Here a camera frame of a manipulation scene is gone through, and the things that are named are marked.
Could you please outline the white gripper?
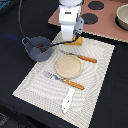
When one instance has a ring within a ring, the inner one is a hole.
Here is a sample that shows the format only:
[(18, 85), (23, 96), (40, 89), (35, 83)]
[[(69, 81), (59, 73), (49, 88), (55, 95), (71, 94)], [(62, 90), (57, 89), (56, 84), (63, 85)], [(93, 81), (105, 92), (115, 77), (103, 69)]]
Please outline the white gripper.
[(82, 33), (83, 19), (80, 17), (81, 7), (59, 6), (59, 23), (61, 24), (61, 32), (64, 41), (71, 41), (73, 36)]

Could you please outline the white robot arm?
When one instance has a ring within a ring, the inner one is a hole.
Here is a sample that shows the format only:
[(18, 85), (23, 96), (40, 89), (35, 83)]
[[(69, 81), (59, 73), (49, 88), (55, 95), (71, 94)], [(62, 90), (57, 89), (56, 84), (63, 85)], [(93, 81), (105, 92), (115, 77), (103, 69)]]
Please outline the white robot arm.
[(59, 23), (64, 41), (71, 41), (80, 16), (82, 0), (59, 0)]

